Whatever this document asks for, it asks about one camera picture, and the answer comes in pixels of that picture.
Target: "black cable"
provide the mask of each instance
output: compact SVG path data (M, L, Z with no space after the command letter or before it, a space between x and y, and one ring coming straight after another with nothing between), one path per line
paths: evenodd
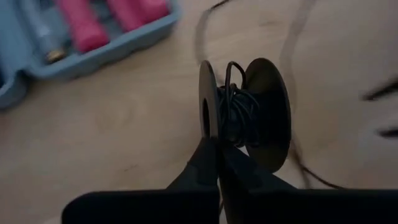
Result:
M314 3L316 0L303 0L303 5L301 7L301 9L306 9L305 11L308 12L310 11L310 9L313 7ZM224 5L225 3L230 2L230 0L224 0L221 1L217 4L215 4L214 6L211 6L209 9L207 9L206 11L203 12L203 14L201 15L201 18L199 20L199 23L197 25L196 31L195 31L195 56L196 56L196 60L198 64L201 64L201 62L203 60L206 60L206 56L204 53L204 35L205 35L205 30L207 27L207 20L209 15L217 8L219 8L220 6ZM301 22L299 27L295 29L294 28L294 24L292 24L291 26L291 30L289 32L289 35L294 35L295 38L293 38L294 40L292 41L288 41L291 44L284 44L284 45L288 45L290 47L284 47L284 49L294 49L294 45L297 43L296 39L298 37L298 34L300 33L300 31L302 30L302 27L304 26L305 22L307 21L308 16L304 16L304 22ZM287 52L292 53L291 50L283 50L283 52L281 53L280 56L280 60L284 57L286 57ZM287 64L291 63L291 59L286 60ZM230 84L231 81L231 69L232 66L236 67L243 78L243 83L242 83L242 87L243 89L239 89L237 88L236 84L232 83ZM222 83L221 79L219 77L216 77L217 79L217 83ZM234 108L235 114L238 116L238 120L241 123L241 127L242 129L240 130L240 132L238 133L237 136L235 136L235 139L233 140L233 143L237 146L237 147L241 147L244 146L245 144L255 144L256 140L258 138L258 136L256 136L255 132L250 132L248 129L249 124L252 125L253 118L252 118L252 113L253 111L259 107L258 102L254 99L254 97L251 96L251 94L248 91L245 91L246 89L246 74L243 70L243 68L237 64L236 62L230 62L227 66L226 69L226 78L225 78L225 84L224 86L222 86L221 88L218 88L218 93L219 95L221 95L221 99L220 99L220 110L221 110L221 122L223 125L223 129L227 129L228 128L228 121L230 121L231 119L231 109ZM247 106L245 106L244 104L247 104L247 101L251 102L251 107L247 108ZM306 188L312 188L311 184L310 184L310 180L308 178L308 175L312 176L313 178L317 179L319 182L325 184L326 186L329 186L331 188L334 189L346 189L344 187L341 187L339 185L335 185L332 184L328 181L325 181L324 179L322 179L321 177L319 177L318 175L316 175L314 172L312 172L308 167L306 167L303 163L303 160L301 158L301 154L300 154L300 147L296 144L298 144L297 142L292 141L292 143L295 145L291 152L292 152L292 156L294 161L297 163L298 168L300 169L300 173L302 175L304 184L306 186ZM221 203L220 205L220 212L223 208L223 203Z
M210 14L218 9L220 6L223 6L225 3L230 2L231 0L223 0L219 3L211 6L209 9L205 10L200 16L199 22L195 29L195 59L197 64L200 65L202 61L207 60L207 56L204 48L205 41L205 31L207 28L207 20ZM223 79L219 76L216 76L217 84L222 85Z

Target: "black wire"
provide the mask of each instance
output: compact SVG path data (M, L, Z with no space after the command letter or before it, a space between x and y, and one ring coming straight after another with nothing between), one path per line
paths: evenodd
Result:
M199 22L195 29L195 59L197 64L200 65L202 61L207 60L207 56L205 53L204 42L205 42L205 31L207 28L207 20L210 14L218 9L220 6L223 6L225 3L230 2L231 0L223 0L219 3L211 6L209 9L205 10L200 16ZM217 84L222 85L222 78L216 76Z
M220 6L223 6L225 3L230 2L231 0L224 0L220 1L219 3L215 4L214 6L211 6L209 9L203 12L203 14L200 17L199 23L197 24L197 28L195 31L195 57L197 60L197 64L201 64L202 61L206 60L206 55L204 53L204 39L205 39L205 30L207 27L207 20L209 15L216 9L218 9ZM316 0L303 0L303 4L299 9L299 13L297 17L301 18L301 11L306 12L306 16L304 16L300 22L299 25L297 23L293 23L292 26L290 27L290 32L287 38L287 41L289 44L284 44L284 47L280 56L280 60L283 61L283 58L290 58L285 60L285 64L290 65L291 64L291 55L293 50L286 50L286 49L294 49L294 45L297 43L297 37L299 36L299 33L302 30L302 27L304 26L305 22L308 19L308 12L311 10L313 5L315 4ZM231 68L232 66L236 67L243 78L243 83L242 87L243 89L240 90L237 88L236 84L232 83L230 84L231 81ZM291 66L288 66L288 73L291 74ZM222 83L221 79L219 77L216 77L217 83L220 84ZM254 109L258 108L258 102L250 95L248 91L245 91L246 89L246 74L241 66L237 64L236 62L230 62L227 66L226 69L226 78L225 78L225 85L219 88L219 94L221 94L221 99L220 99L220 106L226 105L225 107L221 107L221 114L224 113L225 116L222 116L222 125L225 128L228 128L228 121L231 119L231 109L234 108L236 114L238 115L238 120L241 123L242 130L240 131L240 135L238 135L238 138L234 140L234 144L237 147L244 146L245 144L254 144L256 141L251 141L248 142L250 139L250 134L256 135L254 132L250 132L248 129L250 126L248 124L251 124L253 122L252 120L252 112ZM242 97L246 97L247 100L251 101L251 107L247 108L244 106L244 103L239 100L235 95L240 95ZM300 147L298 146L297 142L292 141L294 147L291 149L292 152L292 157L295 161L295 163L298 165L298 168L300 169L301 176L303 178L304 184L306 188L312 188L310 180L308 178L308 175L312 176L313 178L317 179L319 182L325 184L326 186L329 186L334 189L346 189L345 187L341 187L339 185L332 184L328 181L325 181L318 175L316 175L314 172L312 172L308 167L306 167L303 163L301 153L300 153ZM220 205L220 212L223 208L223 203Z
M242 76L242 89L231 83L231 70L236 67ZM228 63L226 67L225 85L218 88L220 98L221 127L224 138L236 147L257 146L259 133L255 127L254 113L260 104L246 90L246 73L236 62Z

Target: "spool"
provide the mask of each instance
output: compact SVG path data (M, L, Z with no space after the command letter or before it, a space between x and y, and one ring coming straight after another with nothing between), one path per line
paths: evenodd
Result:
M246 69L246 90L259 103L256 117L258 144L245 145L249 156L270 172L286 160L291 140L291 116L287 90L276 66L265 58L253 60ZM199 102L204 138L229 141L221 125L219 87L208 61L200 67Z

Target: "wooden surface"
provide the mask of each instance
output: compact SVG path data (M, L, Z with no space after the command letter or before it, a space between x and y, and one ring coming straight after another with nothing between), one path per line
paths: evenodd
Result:
M181 0L168 39L88 77L38 82L0 115L0 223L58 223L80 194L163 188L179 174L200 138L193 31L215 2ZM271 59L308 166L347 187L397 188L398 142L375 130L398 125L398 98L360 97L398 72L398 1L304 2L230 2L210 18L209 60L223 75L230 60ZM290 161L277 175L301 186Z

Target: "wire spool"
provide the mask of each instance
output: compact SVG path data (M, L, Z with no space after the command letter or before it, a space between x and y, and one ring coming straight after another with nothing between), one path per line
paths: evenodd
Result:
M240 89L230 83L233 67L243 78ZM291 140L290 105L283 79L271 61L255 59L246 71L230 62L225 85L220 87L210 63L203 61L199 100L203 137L246 146L250 157L270 172L282 167Z

